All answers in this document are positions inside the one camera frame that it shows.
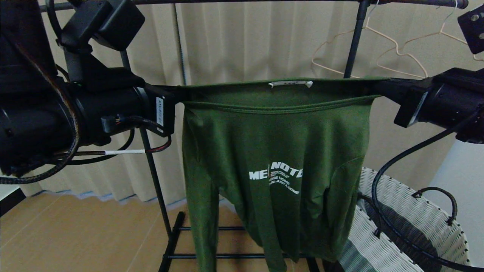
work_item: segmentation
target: green shirt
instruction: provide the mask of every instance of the green shirt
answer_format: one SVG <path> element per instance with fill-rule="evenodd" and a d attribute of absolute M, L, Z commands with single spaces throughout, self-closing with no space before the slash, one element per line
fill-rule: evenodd
<path fill-rule="evenodd" d="M 336 261 L 348 238 L 374 79 L 286 79 L 184 87 L 183 163 L 202 272 L 216 270 L 219 194 L 264 248 Z"/>

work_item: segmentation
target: wire hanger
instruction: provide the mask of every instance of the wire hanger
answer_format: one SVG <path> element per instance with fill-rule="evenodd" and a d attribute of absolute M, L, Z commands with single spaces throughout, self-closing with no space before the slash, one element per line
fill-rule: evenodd
<path fill-rule="evenodd" d="M 378 31 L 378 30 L 376 30 L 376 29 L 371 28 L 370 26 L 368 26 L 368 25 L 369 25 L 369 22 L 370 22 L 371 14 L 372 14 L 372 13 L 373 13 L 373 11 L 374 11 L 374 10 L 377 8 L 377 6 L 378 6 L 379 2 L 380 2 L 380 0 L 378 0 L 378 1 L 377 1 L 376 5 L 373 7 L 373 9 L 372 9 L 372 10 L 370 11 L 370 13 L 368 14 L 368 19 L 366 20 L 366 25 L 365 25 L 365 26 L 364 26 L 362 29 L 367 29 L 367 30 L 369 30 L 369 31 L 371 31 L 371 32 L 373 32 L 373 33 L 376 33 L 377 35 L 382 36 L 383 38 L 385 38 L 385 39 L 387 39 L 387 40 L 389 40 L 389 41 L 393 42 L 393 43 L 395 44 L 395 47 L 392 47 L 390 50 L 385 51 L 383 54 L 385 54 L 385 53 L 387 53 L 387 52 L 391 51 L 392 49 L 396 49 L 396 53 L 397 53 L 397 55 L 399 55 L 399 56 L 408 56 L 408 57 L 412 58 L 412 59 L 413 59 L 413 60 L 414 60 L 414 61 L 415 61 L 415 62 L 418 64 L 418 66 L 421 68 L 421 70 L 423 71 L 424 76 L 419 76 L 419 75 L 409 74 L 409 73 L 401 72 L 401 71 L 398 71 L 398 70 L 390 69 L 390 68 L 387 68 L 387 67 L 383 67 L 383 68 L 385 68 L 385 69 L 387 69 L 387 70 L 390 70 L 390 71 L 393 71 L 393 72 L 397 72 L 397 73 L 401 73 L 401 74 L 404 74 L 404 75 L 408 75 L 408 76 L 415 76 L 415 77 L 418 77 L 418 78 L 425 78 L 425 77 L 428 77 L 428 74 L 427 74 L 426 69 L 425 69 L 425 68 L 424 68 L 424 66 L 423 66 L 423 65 L 422 65 L 422 64 L 421 64 L 421 63 L 418 61 L 418 59 L 417 59 L 416 57 L 414 57 L 412 54 L 401 54 L 401 53 L 398 51 L 398 42 L 397 42 L 395 39 L 392 39 L 391 37 L 389 37 L 389 36 L 387 36 L 387 35 L 385 35 L 385 34 L 383 34 L 383 33 L 379 32 L 379 31 Z M 339 34 L 335 35 L 335 36 L 334 36 L 334 37 L 333 37 L 331 40 L 327 40 L 327 41 L 323 42 L 323 43 L 322 43 L 321 45 L 319 45 L 319 47 L 318 47 L 318 48 L 317 48 L 317 49 L 314 51 L 314 53 L 313 53 L 313 57 L 312 57 L 312 59 L 311 59 L 311 62 L 312 62 L 314 65 L 319 66 L 319 67 L 321 67 L 321 68 L 323 68 L 323 69 L 326 69 L 326 70 L 329 70 L 329 71 L 332 71 L 332 72 L 335 72 L 335 73 L 338 73 L 338 74 L 343 75 L 344 73 L 342 73 L 342 72 L 340 72 L 340 71 L 337 71 L 337 70 L 335 70 L 335 69 L 331 69 L 331 68 L 329 68 L 329 67 L 327 67 L 327 66 L 324 66 L 324 65 L 321 65 L 321 64 L 319 64 L 319 63 L 316 63 L 316 62 L 314 61 L 314 59 L 315 59 L 315 57 L 316 57 L 317 52 L 318 52 L 318 51 L 319 51 L 319 50 L 320 50 L 320 49 L 321 49 L 321 48 L 322 48 L 322 47 L 323 47 L 325 44 L 331 44 L 332 42 L 334 42 L 334 40 L 335 40 L 337 37 L 339 37 L 339 36 L 341 36 L 341 35 L 343 35 L 343 34 L 347 34 L 347 33 L 354 32 L 354 31 L 355 31 L 355 30 L 349 30 L 349 31 L 345 31 L 345 32 L 339 33 Z"/>
<path fill-rule="evenodd" d="M 459 39 L 459 38 L 457 38 L 457 37 L 455 37 L 455 36 L 452 36 L 452 35 L 450 35 L 450 34 L 447 34 L 447 33 L 445 33 L 445 32 L 443 31 L 443 30 L 444 30 L 444 27 L 445 27 L 445 23 L 446 23 L 446 22 L 447 22 L 447 20 L 448 20 L 448 19 L 449 19 L 449 18 L 452 16 L 452 14 L 454 14 L 454 12 L 457 10 L 457 5 L 458 5 L 458 4 L 457 4 L 457 0 L 455 0 L 455 7 L 454 7 L 454 9 L 452 10 L 452 12 L 451 12 L 449 15 L 447 15 L 447 17 L 445 17 L 444 22 L 442 23 L 442 26 L 440 27 L 440 30 L 439 30 L 438 32 L 434 32 L 434 33 L 426 34 L 426 35 L 424 35 L 424 36 L 421 36 L 421 37 L 418 37 L 418 38 L 413 38 L 413 39 L 411 39 L 411 40 L 408 40 L 408 41 L 406 41 L 406 42 L 403 44 L 403 46 L 402 46 L 401 50 L 403 51 L 403 49 L 405 48 L 405 46 L 406 46 L 408 43 L 410 43 L 410 42 L 413 42 L 413 41 L 416 41 L 416 40 L 419 40 L 419 39 L 422 39 L 422 38 L 430 37 L 430 36 L 440 35 L 440 34 L 442 34 L 442 35 L 444 35 L 444 36 L 447 36 L 447 37 L 449 37 L 449 38 L 452 38 L 452 39 L 454 39 L 454 40 L 456 40 L 456 41 L 458 41 L 458 42 L 461 42 L 461 43 L 463 43 L 463 44 L 465 44 L 465 45 L 468 45 L 466 41 L 464 41 L 464 40 L 462 40 L 462 39 Z M 379 64 L 379 60 L 380 60 L 380 58 L 381 58 L 381 57 L 383 57 L 383 55 L 385 55 L 386 53 L 388 53 L 389 51 L 391 51 L 391 50 L 393 50 L 393 49 L 395 49 L 395 47 L 394 47 L 394 48 L 391 48 L 391 49 L 389 49 L 389 50 L 387 50 L 387 51 L 385 51 L 385 52 L 383 52 L 381 55 L 379 55 L 379 56 L 378 56 L 378 58 L 377 58 L 377 66 L 378 66 L 378 67 L 383 68 L 383 69 L 387 69 L 387 70 L 394 71 L 394 70 L 393 70 L 393 69 L 391 69 L 391 68 L 384 67 L 384 66 L 382 66 L 382 65 L 380 65 L 380 64 Z M 478 58 L 476 57 L 476 55 L 472 55 L 472 58 L 473 58 L 474 60 L 476 60 L 476 61 L 484 61 L 483 59 L 478 59 Z"/>

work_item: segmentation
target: shirt tag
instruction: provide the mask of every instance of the shirt tag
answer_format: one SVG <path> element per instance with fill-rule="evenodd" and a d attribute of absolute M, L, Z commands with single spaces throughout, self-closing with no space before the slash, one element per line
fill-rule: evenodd
<path fill-rule="evenodd" d="M 269 83 L 271 88 L 274 88 L 274 86 L 282 86 L 282 85 L 306 85 L 308 88 L 310 88 L 313 85 L 312 81 L 304 81 L 304 80 L 291 80 L 291 81 L 275 81 Z"/>
<path fill-rule="evenodd" d="M 165 101 L 159 97 L 156 98 L 156 122 L 160 125 L 164 125 L 164 103 Z"/>

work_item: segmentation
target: curtain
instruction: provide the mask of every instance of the curtain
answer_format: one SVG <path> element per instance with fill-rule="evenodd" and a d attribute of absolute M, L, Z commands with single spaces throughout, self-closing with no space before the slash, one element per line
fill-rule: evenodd
<path fill-rule="evenodd" d="M 444 31 L 463 39 L 457 17 L 484 0 L 470 1 L 469 7 L 456 10 Z M 141 5 L 146 21 L 127 52 L 133 72 L 151 84 L 188 85 L 248 81 L 284 77 L 342 76 L 311 63 L 315 49 L 336 34 L 354 28 L 357 2 L 253 2 L 187 3 Z M 377 6 L 369 26 L 395 39 L 400 46 L 409 39 L 437 32 L 453 8 L 389 3 Z M 61 25 L 74 13 L 58 11 Z M 53 31 L 43 14 L 45 28 L 56 63 L 65 68 L 62 50 L 55 44 Z M 352 33 L 344 34 L 316 54 L 315 62 L 343 71 Z M 94 56 L 108 67 L 122 66 L 119 52 L 91 42 Z M 393 43 L 363 30 L 353 75 L 414 78 L 379 68 L 377 57 Z M 477 70 L 484 62 L 474 61 L 466 45 L 443 35 L 409 43 L 404 53 L 414 55 L 434 76 L 452 67 Z M 423 75 L 410 57 L 389 52 L 379 63 L 410 74 Z M 364 165 L 379 169 L 401 151 L 442 131 L 428 123 L 410 128 L 393 124 L 399 106 L 378 98 L 372 107 L 370 144 Z M 184 197 L 181 131 L 183 105 L 176 109 L 176 128 L 172 146 L 154 155 L 167 203 Z M 127 134 L 113 137 L 99 149 L 116 149 Z M 164 139 L 150 135 L 152 146 Z M 454 136 L 430 145 L 403 159 L 388 170 L 388 175 L 413 188 L 427 186 L 455 141 Z M 132 148 L 141 148 L 139 133 Z M 93 150 L 97 147 L 83 147 Z M 117 156 L 87 166 L 68 166 L 57 175 L 36 184 L 22 186 L 32 195 L 41 190 L 72 190 L 76 194 L 92 191 L 113 194 L 122 199 L 133 194 L 142 200 L 156 196 L 146 157 L 143 154 Z"/>

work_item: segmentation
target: white woven basket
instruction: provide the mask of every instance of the white woven basket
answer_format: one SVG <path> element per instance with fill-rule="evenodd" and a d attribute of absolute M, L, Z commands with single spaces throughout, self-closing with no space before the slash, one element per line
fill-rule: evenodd
<path fill-rule="evenodd" d="M 363 195 L 371 197 L 371 185 L 376 174 L 376 171 L 363 167 L 359 187 Z M 406 237 L 420 247 L 430 246 L 436 251 L 436 255 L 443 259 L 471 265 L 467 238 L 461 226 L 455 220 L 449 226 L 446 222 L 449 218 L 448 213 L 424 197 L 414 198 L 413 193 L 414 190 L 389 176 L 382 176 L 378 184 L 378 200 L 385 206 L 384 214 L 401 233 L 407 234 Z M 362 205 L 361 202 L 359 205 L 366 208 L 371 218 L 376 218 L 371 206 Z M 437 265 L 436 269 L 436 263 L 414 251 L 394 234 L 386 232 L 390 239 L 424 271 L 454 271 L 440 265 Z"/>
<path fill-rule="evenodd" d="M 364 210 L 356 207 L 353 224 L 339 263 L 345 272 L 423 272 L 384 233 Z"/>

